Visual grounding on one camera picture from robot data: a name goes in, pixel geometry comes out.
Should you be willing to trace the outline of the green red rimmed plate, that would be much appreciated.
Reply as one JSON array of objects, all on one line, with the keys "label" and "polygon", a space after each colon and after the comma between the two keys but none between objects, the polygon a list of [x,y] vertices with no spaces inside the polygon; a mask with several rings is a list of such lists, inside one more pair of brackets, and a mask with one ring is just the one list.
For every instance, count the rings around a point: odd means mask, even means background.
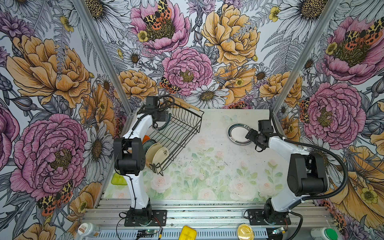
[{"label": "green red rimmed plate", "polygon": [[252,141],[246,138],[246,135],[251,130],[250,127],[244,124],[232,124],[227,130],[229,140],[239,146],[249,145]]},{"label": "green red rimmed plate", "polygon": [[163,123],[163,124],[159,127],[158,123],[156,122],[153,124],[153,129],[156,131],[162,131],[162,130],[166,129],[167,126],[170,124],[171,119],[172,119],[172,114],[170,114],[170,113],[166,114],[165,120],[161,121],[161,123]]}]

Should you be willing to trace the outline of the black wire dish rack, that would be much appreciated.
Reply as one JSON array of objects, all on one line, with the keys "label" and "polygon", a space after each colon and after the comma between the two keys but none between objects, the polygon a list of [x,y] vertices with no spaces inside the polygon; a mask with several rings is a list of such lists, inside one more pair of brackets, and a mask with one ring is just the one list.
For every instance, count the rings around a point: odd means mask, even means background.
[{"label": "black wire dish rack", "polygon": [[[182,100],[173,96],[165,95],[159,97],[159,108],[155,111],[168,110],[172,114],[170,124],[162,131],[156,131],[153,126],[147,131],[146,135],[152,140],[156,140],[163,147],[170,151],[169,157],[158,167],[150,164],[150,169],[159,175],[176,159],[177,155],[184,149],[189,141],[200,132],[203,112],[189,106]],[[148,112],[146,102],[141,106],[136,114]]]}]

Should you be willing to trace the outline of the cream bowl plate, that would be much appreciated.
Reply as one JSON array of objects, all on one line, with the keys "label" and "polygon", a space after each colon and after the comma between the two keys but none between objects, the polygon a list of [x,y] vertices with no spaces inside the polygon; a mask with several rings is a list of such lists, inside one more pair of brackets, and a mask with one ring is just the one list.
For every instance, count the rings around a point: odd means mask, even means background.
[{"label": "cream bowl plate", "polygon": [[169,157],[169,155],[170,151],[168,150],[168,148],[162,147],[156,152],[153,158],[152,165],[155,167],[160,166]]}]

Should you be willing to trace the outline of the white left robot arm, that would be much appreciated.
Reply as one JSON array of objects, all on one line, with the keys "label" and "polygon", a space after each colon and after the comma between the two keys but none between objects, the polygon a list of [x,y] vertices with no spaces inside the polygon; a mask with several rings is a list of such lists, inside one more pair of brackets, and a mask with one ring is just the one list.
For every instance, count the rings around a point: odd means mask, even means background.
[{"label": "white left robot arm", "polygon": [[124,226],[138,227],[166,224],[167,211],[154,210],[146,192],[143,170],[146,154],[143,139],[147,131],[157,122],[170,122],[171,115],[165,111],[148,111],[134,115],[129,130],[114,141],[116,173],[124,178],[129,187],[131,205],[125,216]]}]

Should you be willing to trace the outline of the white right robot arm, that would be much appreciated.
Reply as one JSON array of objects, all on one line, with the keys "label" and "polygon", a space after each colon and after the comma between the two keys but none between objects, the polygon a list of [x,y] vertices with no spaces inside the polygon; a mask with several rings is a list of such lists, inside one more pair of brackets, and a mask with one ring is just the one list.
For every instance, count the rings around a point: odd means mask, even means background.
[{"label": "white right robot arm", "polygon": [[249,130],[246,138],[261,151],[270,148],[288,161],[287,187],[269,198],[262,211],[268,224],[280,223],[288,212],[310,197],[324,193],[329,188],[323,157],[310,153],[303,143],[292,143],[286,138],[267,131]]}]

